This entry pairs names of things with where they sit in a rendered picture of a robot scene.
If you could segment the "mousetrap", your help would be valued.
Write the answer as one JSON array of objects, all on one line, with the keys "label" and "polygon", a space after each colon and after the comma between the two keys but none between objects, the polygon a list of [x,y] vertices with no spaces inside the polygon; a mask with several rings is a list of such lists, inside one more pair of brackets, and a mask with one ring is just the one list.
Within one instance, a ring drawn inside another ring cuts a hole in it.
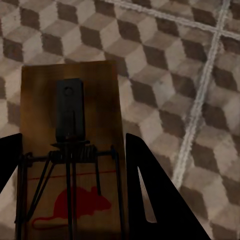
[{"label": "mousetrap", "polygon": [[115,60],[21,69],[15,240],[130,240]]}]

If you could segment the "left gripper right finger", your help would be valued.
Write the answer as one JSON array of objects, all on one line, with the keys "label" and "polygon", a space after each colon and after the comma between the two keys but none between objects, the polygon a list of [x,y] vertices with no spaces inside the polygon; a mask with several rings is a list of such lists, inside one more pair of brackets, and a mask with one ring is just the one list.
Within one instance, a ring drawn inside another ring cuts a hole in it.
[{"label": "left gripper right finger", "polygon": [[[129,240],[211,240],[145,143],[126,133]],[[146,220],[140,169],[157,223]]]}]

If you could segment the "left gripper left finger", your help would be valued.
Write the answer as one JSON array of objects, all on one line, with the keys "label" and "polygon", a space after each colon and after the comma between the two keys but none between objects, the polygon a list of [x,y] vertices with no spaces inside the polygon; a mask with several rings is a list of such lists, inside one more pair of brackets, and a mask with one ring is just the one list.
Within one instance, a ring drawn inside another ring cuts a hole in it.
[{"label": "left gripper left finger", "polygon": [[3,191],[16,167],[21,152],[22,133],[0,138],[0,193]]}]

